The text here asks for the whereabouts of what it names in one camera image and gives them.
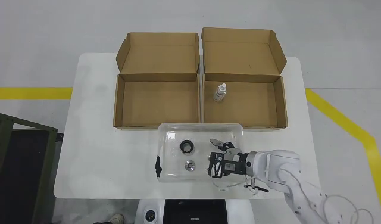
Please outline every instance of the black rubber ring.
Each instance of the black rubber ring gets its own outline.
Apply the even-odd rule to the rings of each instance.
[[[184,150],[184,146],[185,146],[186,144],[189,144],[189,145],[190,145],[190,150],[189,150],[189,151],[185,151],[185,150]],[[181,142],[181,144],[180,144],[180,150],[181,150],[181,152],[184,153],[184,154],[190,154],[194,149],[195,149],[195,145],[193,144],[192,141],[190,141],[190,140],[188,140],[188,139],[183,140],[183,141]]]

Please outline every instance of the metal frame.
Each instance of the metal frame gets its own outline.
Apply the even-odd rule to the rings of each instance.
[[[45,130],[49,132],[48,144],[46,145],[45,158],[43,161],[40,183],[38,187],[35,209],[33,212],[32,223],[37,223],[43,215],[43,202],[48,189],[49,177],[51,175],[54,151],[55,151],[55,140],[57,137],[58,130],[50,126],[44,126],[35,122],[30,122],[28,120],[8,116],[0,113],[0,170],[4,162],[5,154],[7,153],[8,144],[10,141],[12,129],[14,124],[20,124],[23,126],[29,126],[39,130]]]

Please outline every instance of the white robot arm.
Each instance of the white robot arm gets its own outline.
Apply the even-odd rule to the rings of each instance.
[[[222,178],[231,173],[248,175],[285,194],[285,200],[303,224],[341,224],[342,216],[328,203],[327,195],[303,181],[300,157],[286,150],[242,153],[230,142],[211,139],[222,153],[212,152],[208,174]]]
[[[252,151],[246,158],[246,174],[284,193],[288,206],[301,223],[342,223],[342,216],[326,202],[327,195],[302,180],[297,153],[286,150]]]

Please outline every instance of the bottle cap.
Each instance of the bottle cap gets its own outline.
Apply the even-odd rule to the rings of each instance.
[[[226,84],[225,83],[222,83],[221,85],[220,85],[220,90],[221,91],[226,91]]]

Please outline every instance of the shoe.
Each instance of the shoe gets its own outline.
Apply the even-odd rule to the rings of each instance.
[[[124,224],[124,216],[122,214],[115,214],[109,219],[109,222],[112,224]]]

